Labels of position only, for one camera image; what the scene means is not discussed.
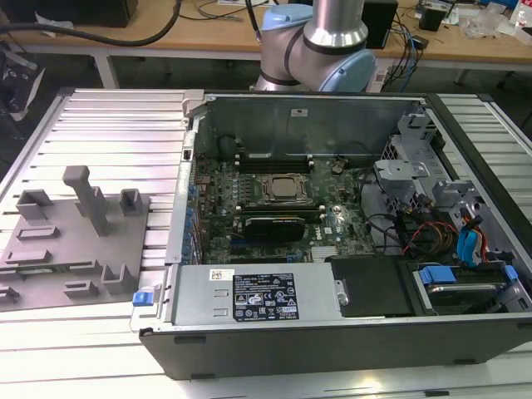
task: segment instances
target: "cpu socket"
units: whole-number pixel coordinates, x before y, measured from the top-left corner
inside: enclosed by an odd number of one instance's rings
[[[270,175],[261,179],[265,204],[307,203],[306,179],[301,175]]]

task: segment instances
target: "wooden tabletop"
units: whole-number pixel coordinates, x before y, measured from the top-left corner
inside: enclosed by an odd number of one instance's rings
[[[399,0],[399,15],[412,34],[428,39],[429,46],[423,55],[424,60],[463,61],[463,62],[532,62],[532,47],[521,44],[513,37],[501,34],[497,38],[468,39],[459,27],[443,25],[438,32],[420,31],[413,17],[413,10],[405,14],[416,0]],[[127,28],[77,27],[80,30],[122,40],[136,40],[157,33],[172,13],[174,0],[139,0],[139,7]],[[213,14],[235,10],[236,6],[210,4],[204,9]],[[264,7],[256,7],[259,21]],[[201,17],[191,0],[184,0],[181,14]],[[148,46],[155,49],[203,50],[217,52],[260,52],[246,12],[238,14],[242,22],[221,20],[189,21],[178,19],[175,27],[161,40]],[[48,37],[37,32],[18,32],[16,37],[22,44],[56,46],[103,46],[75,37]],[[376,50],[377,57],[399,58],[403,44],[397,34],[392,34],[383,50]]]

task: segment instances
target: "blue latch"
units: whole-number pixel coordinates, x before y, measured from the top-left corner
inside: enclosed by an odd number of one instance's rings
[[[519,279],[519,276],[517,275],[517,272],[515,271],[515,268],[513,266],[507,264],[505,266],[505,272],[506,276],[508,276],[508,279],[510,281],[516,281]]]
[[[133,306],[152,306],[154,293],[139,291],[133,294]]]
[[[419,275],[424,285],[435,283],[456,283],[456,277],[452,273],[451,266],[425,266]]]
[[[479,235],[474,230],[462,229],[460,234],[458,234],[456,255],[458,255],[459,260],[467,263],[467,266],[470,268],[476,266],[475,262],[473,262],[473,253],[475,252],[478,239]]]

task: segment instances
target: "gray base plate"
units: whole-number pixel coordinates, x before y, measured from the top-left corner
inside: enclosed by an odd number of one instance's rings
[[[23,310],[29,308],[50,308],[68,305],[93,303],[111,303],[130,301],[138,286],[140,261],[144,245],[146,221],[150,205],[149,195],[142,195],[143,212],[139,215],[125,217],[122,214],[119,197],[106,197],[106,217],[109,221],[109,234],[98,237],[88,218],[83,218],[76,207],[77,199],[53,201],[53,206],[44,206],[42,210],[49,225],[59,229],[56,238],[30,239],[20,241],[17,238],[21,229],[35,228],[24,218],[20,218],[13,230],[2,257],[0,272],[16,268],[24,279],[10,279],[0,275],[0,288],[10,287],[20,296],[16,302],[0,298],[0,312]],[[50,258],[31,265],[17,266],[6,264],[11,252],[47,250]],[[69,271],[76,264],[90,264],[97,261],[102,268],[108,265],[112,272],[119,274],[122,264],[129,269],[130,285],[122,293],[111,294],[101,282],[101,272],[79,274]],[[66,282],[92,281],[97,287],[96,295],[71,295],[63,290]]]

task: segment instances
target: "desk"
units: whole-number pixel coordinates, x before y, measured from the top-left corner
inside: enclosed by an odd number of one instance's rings
[[[399,14],[415,4],[414,0],[399,0]],[[122,40],[136,40],[158,32],[168,21],[174,0],[139,0],[139,7],[130,25],[124,29],[109,27],[79,27],[91,33]],[[207,6],[214,14],[233,11],[235,6]],[[257,17],[262,20],[263,7],[256,7]],[[181,14],[199,17],[191,0],[184,0]],[[178,19],[175,27],[161,40],[147,47],[109,47],[75,37],[48,37],[38,32],[18,32],[20,43],[30,52],[54,54],[83,54],[94,57],[105,88],[117,88],[111,56],[130,57],[175,57],[227,60],[259,60],[260,46],[254,38],[246,12],[239,14],[243,22],[189,21]],[[412,31],[417,21],[403,16]],[[430,40],[420,67],[456,69],[488,69],[501,71],[532,71],[532,47],[527,47],[513,37],[501,35],[496,39],[469,40],[460,33],[460,28],[442,27],[438,32],[419,31],[417,34]],[[395,33],[386,48],[376,50],[379,61],[378,74],[398,62],[403,45]]]

